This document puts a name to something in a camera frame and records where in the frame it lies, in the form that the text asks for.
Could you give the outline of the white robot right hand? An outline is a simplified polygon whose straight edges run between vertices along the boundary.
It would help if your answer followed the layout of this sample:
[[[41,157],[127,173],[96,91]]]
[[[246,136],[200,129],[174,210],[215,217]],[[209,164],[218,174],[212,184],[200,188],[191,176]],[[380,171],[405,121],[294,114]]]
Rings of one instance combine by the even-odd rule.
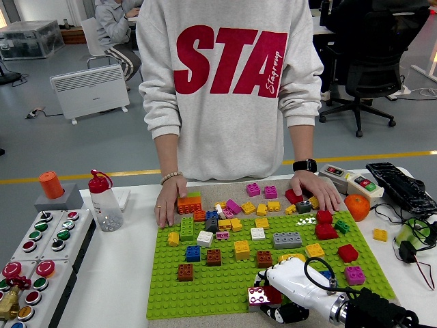
[[[347,295],[327,288],[335,283],[299,258],[289,258],[264,269],[255,276],[254,284],[268,282],[290,301],[308,310],[317,310],[334,325],[346,321]]]

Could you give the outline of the person's left hand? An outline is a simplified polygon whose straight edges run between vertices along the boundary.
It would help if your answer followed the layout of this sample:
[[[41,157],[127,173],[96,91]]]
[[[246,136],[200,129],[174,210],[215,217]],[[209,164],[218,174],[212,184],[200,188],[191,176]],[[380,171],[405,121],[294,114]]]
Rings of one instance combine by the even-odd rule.
[[[312,193],[317,198],[321,210],[328,210],[330,213],[340,210],[342,199],[336,188],[314,173],[295,172],[290,186],[296,195],[302,195],[303,190]]]

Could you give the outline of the person's right hand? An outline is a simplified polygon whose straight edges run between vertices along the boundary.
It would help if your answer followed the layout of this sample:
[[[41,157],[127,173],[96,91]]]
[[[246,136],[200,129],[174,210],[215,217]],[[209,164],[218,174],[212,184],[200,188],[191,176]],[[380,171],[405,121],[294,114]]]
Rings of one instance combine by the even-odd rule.
[[[175,218],[175,203],[179,197],[188,193],[187,180],[183,176],[174,176],[163,182],[157,197],[154,213],[159,228],[172,226]]]

